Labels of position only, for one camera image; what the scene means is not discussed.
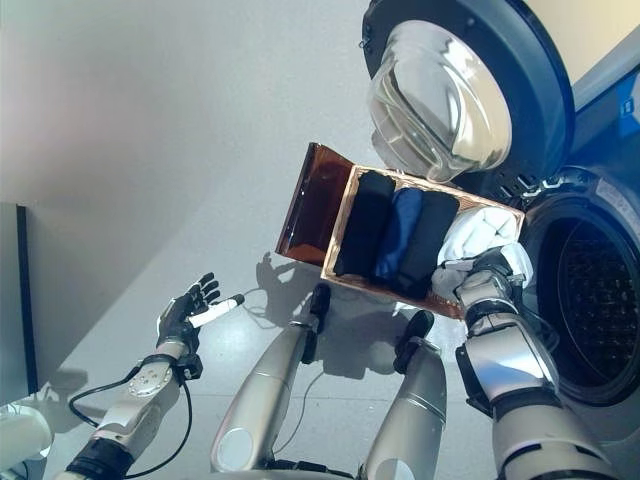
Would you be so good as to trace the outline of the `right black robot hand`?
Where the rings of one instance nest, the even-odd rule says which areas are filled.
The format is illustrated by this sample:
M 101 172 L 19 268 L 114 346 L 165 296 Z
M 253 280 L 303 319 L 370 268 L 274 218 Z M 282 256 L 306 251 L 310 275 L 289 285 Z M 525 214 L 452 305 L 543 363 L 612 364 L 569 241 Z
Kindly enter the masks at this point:
M 532 262 L 519 242 L 493 247 L 476 257 L 466 259 L 462 281 L 453 288 L 458 300 L 463 293 L 478 293 L 492 286 L 498 295 L 513 300 L 518 291 L 529 285 L 534 276 Z

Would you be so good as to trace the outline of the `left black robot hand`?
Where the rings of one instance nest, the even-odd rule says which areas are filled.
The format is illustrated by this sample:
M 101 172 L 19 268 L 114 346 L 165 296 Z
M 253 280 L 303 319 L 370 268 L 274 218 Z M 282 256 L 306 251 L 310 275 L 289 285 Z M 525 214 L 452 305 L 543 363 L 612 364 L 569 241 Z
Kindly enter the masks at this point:
M 193 283 L 184 294 L 172 298 L 157 320 L 157 347 L 167 342 L 184 345 L 186 354 L 199 348 L 199 333 L 203 326 L 241 306 L 245 297 L 236 294 L 220 298 L 219 282 L 212 272 Z

